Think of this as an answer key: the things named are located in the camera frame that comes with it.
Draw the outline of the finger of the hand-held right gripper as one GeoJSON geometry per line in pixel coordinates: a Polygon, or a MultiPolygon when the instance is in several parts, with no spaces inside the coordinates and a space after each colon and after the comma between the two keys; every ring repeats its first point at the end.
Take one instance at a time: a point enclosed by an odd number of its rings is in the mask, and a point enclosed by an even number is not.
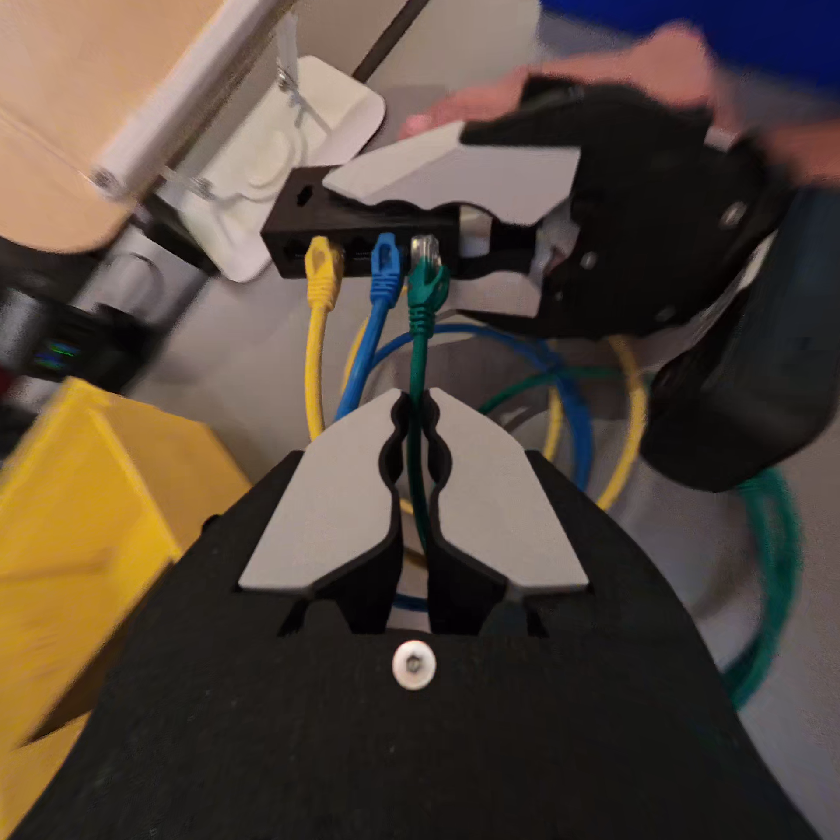
{"type": "Polygon", "coordinates": [[[458,310],[533,319],[542,281],[531,278],[530,253],[460,257],[450,281],[450,305],[458,310]]]}
{"type": "Polygon", "coordinates": [[[332,170],[322,184],[368,207],[468,205],[521,227],[537,224],[570,196],[579,148],[465,144],[465,127],[452,122],[366,152],[332,170]]]}

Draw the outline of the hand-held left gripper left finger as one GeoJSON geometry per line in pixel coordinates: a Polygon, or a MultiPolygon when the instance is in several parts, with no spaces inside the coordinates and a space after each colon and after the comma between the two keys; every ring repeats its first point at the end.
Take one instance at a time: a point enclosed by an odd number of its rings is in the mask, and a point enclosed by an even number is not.
{"type": "Polygon", "coordinates": [[[331,601],[355,634],[381,634],[403,568],[396,483],[411,400],[391,389],[310,442],[238,586],[331,601]]]}

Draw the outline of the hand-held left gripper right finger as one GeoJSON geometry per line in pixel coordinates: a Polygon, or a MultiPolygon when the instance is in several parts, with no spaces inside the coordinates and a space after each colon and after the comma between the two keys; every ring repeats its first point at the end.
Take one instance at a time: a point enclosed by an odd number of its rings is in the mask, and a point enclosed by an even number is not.
{"type": "Polygon", "coordinates": [[[422,402],[427,612],[436,635],[477,635],[496,606],[584,592],[589,577],[526,450],[433,387],[422,402]]]}

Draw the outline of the black ethernet switch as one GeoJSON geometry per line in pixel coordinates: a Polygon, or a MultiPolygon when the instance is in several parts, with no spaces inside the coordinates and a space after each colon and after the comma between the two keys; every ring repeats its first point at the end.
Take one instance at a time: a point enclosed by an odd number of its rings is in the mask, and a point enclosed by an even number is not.
{"type": "Polygon", "coordinates": [[[343,254],[346,277],[369,277],[378,237],[392,234],[402,266],[408,266],[414,237],[436,237],[449,268],[490,252],[491,217],[472,207],[449,204],[425,210],[404,201],[368,206],[331,191],[324,179],[334,166],[298,167],[289,174],[261,229],[279,274],[305,277],[305,256],[313,238],[326,237],[343,254]]]}

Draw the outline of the yellow plastic bin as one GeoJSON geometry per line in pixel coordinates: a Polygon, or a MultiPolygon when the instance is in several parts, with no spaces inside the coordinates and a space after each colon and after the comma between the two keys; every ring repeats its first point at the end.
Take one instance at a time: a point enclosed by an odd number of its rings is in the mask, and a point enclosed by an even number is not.
{"type": "Polygon", "coordinates": [[[207,425],[65,380],[2,467],[2,775],[94,707],[148,593],[249,488],[207,425]]]}

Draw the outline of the person's right hand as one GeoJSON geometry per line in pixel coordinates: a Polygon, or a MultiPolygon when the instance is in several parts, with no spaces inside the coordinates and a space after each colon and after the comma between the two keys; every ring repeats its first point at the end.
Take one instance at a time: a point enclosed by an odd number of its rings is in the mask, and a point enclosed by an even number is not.
{"type": "MultiPolygon", "coordinates": [[[[537,78],[628,85],[669,106],[709,108],[714,129],[725,139],[746,131],[703,36],[683,24],[667,24],[626,48],[520,66],[489,84],[457,91],[406,118],[398,138],[451,122],[497,119],[517,107],[526,82],[537,78]]],[[[760,144],[772,162],[789,167],[797,182],[838,186],[838,119],[767,129],[760,144]]]]}

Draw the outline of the black power bank with display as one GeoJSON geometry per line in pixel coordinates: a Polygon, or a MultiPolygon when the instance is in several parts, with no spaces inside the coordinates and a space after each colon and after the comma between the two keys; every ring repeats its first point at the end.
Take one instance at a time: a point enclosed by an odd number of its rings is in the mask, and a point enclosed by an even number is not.
{"type": "Polygon", "coordinates": [[[160,342],[159,330],[111,306],[83,311],[17,288],[2,289],[2,395],[24,378],[60,383],[69,377],[125,393],[160,342]]]}

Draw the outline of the wooden stand white base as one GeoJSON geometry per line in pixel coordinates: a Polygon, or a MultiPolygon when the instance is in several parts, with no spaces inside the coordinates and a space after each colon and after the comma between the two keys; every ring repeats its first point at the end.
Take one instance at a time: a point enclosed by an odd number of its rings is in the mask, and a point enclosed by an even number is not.
{"type": "Polygon", "coordinates": [[[110,245],[157,189],[255,279],[292,170],[343,164],[383,98],[298,52],[296,2],[2,2],[2,263],[110,245]]]}

